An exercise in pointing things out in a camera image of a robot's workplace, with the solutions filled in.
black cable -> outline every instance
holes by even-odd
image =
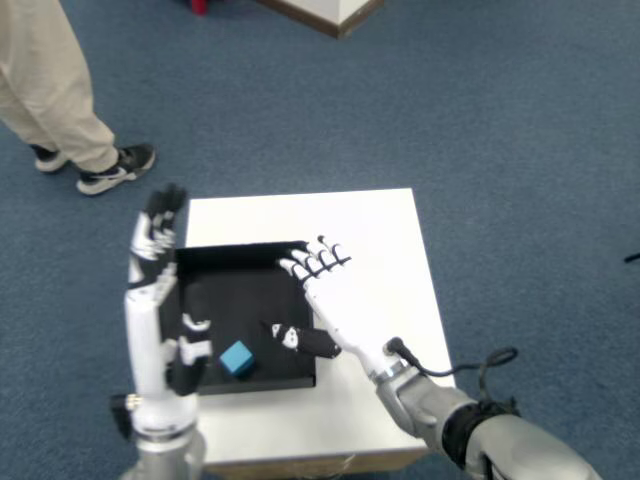
[[[444,372],[435,372],[433,370],[424,368],[420,363],[420,360],[418,360],[415,355],[411,353],[411,350],[409,350],[409,348],[399,337],[394,337],[389,340],[385,348],[388,352],[397,353],[404,360],[406,360],[409,365],[416,367],[422,375],[429,377],[448,377],[449,375],[453,375],[462,370],[478,370],[478,388],[480,389],[480,395],[482,395],[482,399],[486,402],[493,402],[493,399],[489,394],[489,389],[487,388],[487,370],[489,368],[505,365],[515,360],[515,358],[518,356],[518,349],[514,347],[505,347],[493,351],[482,363],[461,363],[454,366],[450,370],[446,370]]]
[[[631,263],[631,262],[635,262],[636,260],[640,260],[640,253],[629,255],[627,258],[624,259],[624,263]]]

metal forearm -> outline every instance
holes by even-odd
[[[440,387],[416,368],[379,376],[376,393],[396,424],[476,480],[602,480],[566,444],[503,405]]]
[[[490,418],[473,430],[465,471],[477,480],[602,480],[565,443],[514,415]]]
[[[376,379],[378,397],[402,430],[446,454],[442,433],[447,420],[456,410],[476,402],[462,390],[436,385],[414,367],[397,368],[399,373]]]

black tray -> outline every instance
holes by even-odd
[[[279,345],[261,323],[312,327],[313,315],[303,289],[276,265],[287,250],[304,247],[303,242],[281,242],[176,251],[180,288],[195,281],[202,284],[213,322],[213,357],[200,393],[315,386],[315,359]],[[255,358],[254,367],[241,378],[227,373],[219,360],[238,340]]]

person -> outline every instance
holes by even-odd
[[[87,63],[59,0],[0,0],[0,119],[51,173],[71,161],[78,190],[98,195],[155,161],[151,145],[114,146],[93,110]]]

blue cube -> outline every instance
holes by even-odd
[[[224,368],[234,377],[246,372],[253,365],[253,354],[240,340],[231,345],[220,356]]]

